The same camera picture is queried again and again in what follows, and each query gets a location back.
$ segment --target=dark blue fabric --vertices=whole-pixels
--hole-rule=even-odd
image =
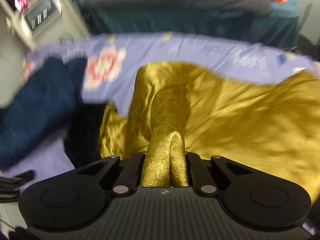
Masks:
[[[0,110],[0,169],[26,157],[73,116],[82,103],[86,65],[86,58],[76,58],[66,65],[60,59],[49,58],[11,105]]]

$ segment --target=silver screw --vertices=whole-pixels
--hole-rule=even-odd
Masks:
[[[215,193],[217,191],[217,188],[212,185],[204,185],[201,187],[201,191],[204,193]]]
[[[118,194],[123,194],[123,193],[127,193],[129,191],[129,188],[124,185],[119,185],[119,186],[115,186],[113,188],[113,191]]]

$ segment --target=purple object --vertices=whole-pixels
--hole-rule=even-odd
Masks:
[[[232,41],[202,35],[179,33],[99,35],[64,44],[48,44],[29,52],[27,61],[41,67],[49,56],[60,56],[64,63],[87,55],[85,103],[114,102],[118,112],[128,114],[138,69],[152,61],[188,61],[224,77],[258,84],[279,83],[303,68],[315,72],[308,57],[285,53],[259,43]],[[285,61],[279,62],[279,55]],[[54,132],[28,157],[3,172],[12,177],[27,170],[36,171],[37,182],[74,167],[64,153],[65,130]]]

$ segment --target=gold garment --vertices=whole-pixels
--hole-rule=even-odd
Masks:
[[[149,63],[137,73],[126,128],[120,117],[106,120],[101,156],[147,151],[142,186],[187,186],[187,150],[293,181],[313,201],[318,195],[320,81],[309,72],[258,86],[193,64]]]

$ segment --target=folded gold fabric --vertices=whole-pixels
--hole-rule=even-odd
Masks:
[[[149,63],[137,73],[126,127],[123,120],[104,122],[101,156],[147,151],[143,186],[187,186],[187,150],[203,159],[222,155],[318,195],[320,81],[309,72],[258,86],[194,64]]]

